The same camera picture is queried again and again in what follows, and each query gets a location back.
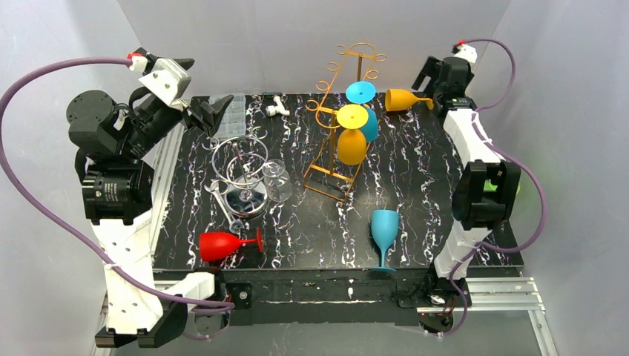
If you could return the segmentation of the silver wire glass rack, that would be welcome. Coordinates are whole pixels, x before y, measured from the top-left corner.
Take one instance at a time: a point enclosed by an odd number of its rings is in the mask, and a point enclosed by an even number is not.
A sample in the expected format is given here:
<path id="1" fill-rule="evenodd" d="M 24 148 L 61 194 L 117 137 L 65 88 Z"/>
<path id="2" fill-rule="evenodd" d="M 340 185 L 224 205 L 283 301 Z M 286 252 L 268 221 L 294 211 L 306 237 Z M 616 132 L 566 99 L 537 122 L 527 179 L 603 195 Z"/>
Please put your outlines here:
<path id="1" fill-rule="evenodd" d="M 268 148 L 251 135 L 213 139 L 212 143 L 211 167 L 225 187 L 220 195 L 226 210 L 241 219 L 260 216 L 269 202 L 263 181 Z"/>

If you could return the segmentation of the orange plastic goblet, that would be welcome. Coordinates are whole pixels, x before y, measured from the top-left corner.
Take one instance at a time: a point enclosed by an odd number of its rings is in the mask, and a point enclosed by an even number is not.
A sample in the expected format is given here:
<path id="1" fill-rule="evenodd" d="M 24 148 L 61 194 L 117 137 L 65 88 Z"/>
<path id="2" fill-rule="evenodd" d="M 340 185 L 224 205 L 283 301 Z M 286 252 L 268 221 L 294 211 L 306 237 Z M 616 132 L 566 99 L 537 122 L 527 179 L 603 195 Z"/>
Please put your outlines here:
<path id="1" fill-rule="evenodd" d="M 430 110 L 435 107 L 432 99 L 416 96 L 408 90 L 389 89 L 385 94 L 385 109 L 387 112 L 405 111 L 419 102 L 423 102 Z"/>

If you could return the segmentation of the blue plastic goblet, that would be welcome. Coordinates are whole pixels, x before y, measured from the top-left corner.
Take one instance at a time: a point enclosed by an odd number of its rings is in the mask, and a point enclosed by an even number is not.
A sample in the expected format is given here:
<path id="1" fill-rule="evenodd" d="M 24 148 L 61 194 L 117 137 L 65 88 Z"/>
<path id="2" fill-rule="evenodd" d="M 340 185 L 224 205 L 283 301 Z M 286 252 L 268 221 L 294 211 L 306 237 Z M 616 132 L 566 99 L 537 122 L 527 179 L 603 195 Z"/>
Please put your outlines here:
<path id="1" fill-rule="evenodd" d="M 367 105 L 368 102 L 375 98 L 375 94 L 375 86 L 368 81 L 354 82 L 346 89 L 346 98 L 352 104 L 360 105 L 369 115 L 366 124 L 360 127 L 360 131 L 368 143 L 374 141 L 379 134 L 378 118 L 375 112 Z"/>
<path id="2" fill-rule="evenodd" d="M 398 235 L 399 216 L 396 211 L 378 209 L 371 214 L 370 228 L 372 239 L 380 251 L 380 263 L 374 271 L 395 272 L 386 266 L 386 253 Z"/>

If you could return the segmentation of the clear cut glass goblet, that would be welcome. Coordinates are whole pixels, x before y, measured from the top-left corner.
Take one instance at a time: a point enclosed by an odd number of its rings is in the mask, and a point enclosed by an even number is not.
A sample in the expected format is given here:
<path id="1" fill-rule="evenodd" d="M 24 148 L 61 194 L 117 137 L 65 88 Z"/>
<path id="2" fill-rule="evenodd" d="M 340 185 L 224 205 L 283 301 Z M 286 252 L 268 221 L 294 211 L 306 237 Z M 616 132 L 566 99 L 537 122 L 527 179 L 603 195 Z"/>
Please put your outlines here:
<path id="1" fill-rule="evenodd" d="M 288 200 L 292 195 L 292 183 L 284 162 L 280 159 L 267 160 L 262 172 L 269 199 L 274 202 Z"/>

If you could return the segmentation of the yellow plastic wine glass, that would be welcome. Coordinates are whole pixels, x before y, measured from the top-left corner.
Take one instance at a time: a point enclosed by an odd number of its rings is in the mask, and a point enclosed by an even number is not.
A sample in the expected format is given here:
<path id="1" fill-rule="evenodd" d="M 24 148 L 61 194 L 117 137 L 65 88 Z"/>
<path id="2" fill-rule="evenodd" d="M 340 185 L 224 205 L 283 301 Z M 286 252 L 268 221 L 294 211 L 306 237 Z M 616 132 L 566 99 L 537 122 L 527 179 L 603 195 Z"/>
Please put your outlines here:
<path id="1" fill-rule="evenodd" d="M 343 128 L 337 142 L 338 159 L 346 165 L 357 165 L 366 156 L 366 138 L 360 127 L 366 124 L 369 115 L 356 104 L 344 105 L 337 112 L 338 124 Z"/>

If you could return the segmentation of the red plastic goblet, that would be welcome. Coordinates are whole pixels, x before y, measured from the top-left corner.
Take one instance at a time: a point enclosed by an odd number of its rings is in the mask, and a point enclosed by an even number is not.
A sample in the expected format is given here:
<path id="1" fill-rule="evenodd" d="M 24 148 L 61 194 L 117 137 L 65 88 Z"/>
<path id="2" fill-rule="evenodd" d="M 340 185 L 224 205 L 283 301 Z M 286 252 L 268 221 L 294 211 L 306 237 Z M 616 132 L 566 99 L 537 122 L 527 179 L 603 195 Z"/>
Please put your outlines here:
<path id="1" fill-rule="evenodd" d="M 260 253 L 263 253 L 263 233 L 256 229 L 256 237 L 241 240 L 238 236 L 224 231 L 204 232 L 200 235 L 200 258 L 203 262 L 225 259 L 245 244 L 254 243 Z"/>

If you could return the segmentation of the blue plastic goblet front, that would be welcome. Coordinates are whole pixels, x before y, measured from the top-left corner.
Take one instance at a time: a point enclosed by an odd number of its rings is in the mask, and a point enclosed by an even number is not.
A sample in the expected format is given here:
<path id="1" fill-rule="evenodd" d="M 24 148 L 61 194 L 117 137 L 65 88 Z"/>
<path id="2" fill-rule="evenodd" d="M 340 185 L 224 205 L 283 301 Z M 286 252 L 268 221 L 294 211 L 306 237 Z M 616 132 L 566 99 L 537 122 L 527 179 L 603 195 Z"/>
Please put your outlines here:
<path id="1" fill-rule="evenodd" d="M 395 272 L 386 266 L 386 253 L 398 235 L 399 216 L 396 211 L 378 209 L 371 214 L 370 228 L 372 239 L 380 251 L 380 263 L 374 271 Z"/>

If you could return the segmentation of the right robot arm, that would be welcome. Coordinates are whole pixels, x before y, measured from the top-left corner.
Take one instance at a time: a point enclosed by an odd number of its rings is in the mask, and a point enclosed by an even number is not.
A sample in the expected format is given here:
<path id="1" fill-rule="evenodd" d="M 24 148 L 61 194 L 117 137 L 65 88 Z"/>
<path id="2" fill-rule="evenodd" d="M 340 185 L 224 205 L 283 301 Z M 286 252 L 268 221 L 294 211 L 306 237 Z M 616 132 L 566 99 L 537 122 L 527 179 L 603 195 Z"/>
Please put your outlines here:
<path id="1" fill-rule="evenodd" d="M 452 140 L 464 169 L 451 196 L 453 224 L 431 269 L 442 280 L 467 276 L 471 253 L 490 232 L 510 218 L 521 169 L 489 148 L 478 107 L 466 95 L 474 75 L 459 56 L 427 58 L 412 89 L 427 85 L 429 108 Z"/>

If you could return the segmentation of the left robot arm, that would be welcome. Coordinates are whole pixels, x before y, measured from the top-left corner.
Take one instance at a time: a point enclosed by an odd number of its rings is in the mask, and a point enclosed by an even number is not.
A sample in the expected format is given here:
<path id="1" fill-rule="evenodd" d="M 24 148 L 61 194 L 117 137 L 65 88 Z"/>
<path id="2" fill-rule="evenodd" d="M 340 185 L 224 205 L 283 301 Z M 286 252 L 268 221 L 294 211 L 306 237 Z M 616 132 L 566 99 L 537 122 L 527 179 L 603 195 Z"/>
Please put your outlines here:
<path id="1" fill-rule="evenodd" d="M 68 105 L 69 137 L 78 148 L 75 168 L 85 216 L 110 257 L 104 265 L 108 316 L 96 345 L 117 348 L 136 342 L 156 349 L 178 338 L 188 314 L 214 293 L 214 276 L 193 272 L 165 293 L 155 286 L 151 259 L 154 169 L 145 155 L 178 125 L 212 136 L 232 96 L 209 104 L 204 96 L 183 98 L 193 59 L 132 53 L 141 87 L 127 102 L 102 90 L 77 95 Z"/>

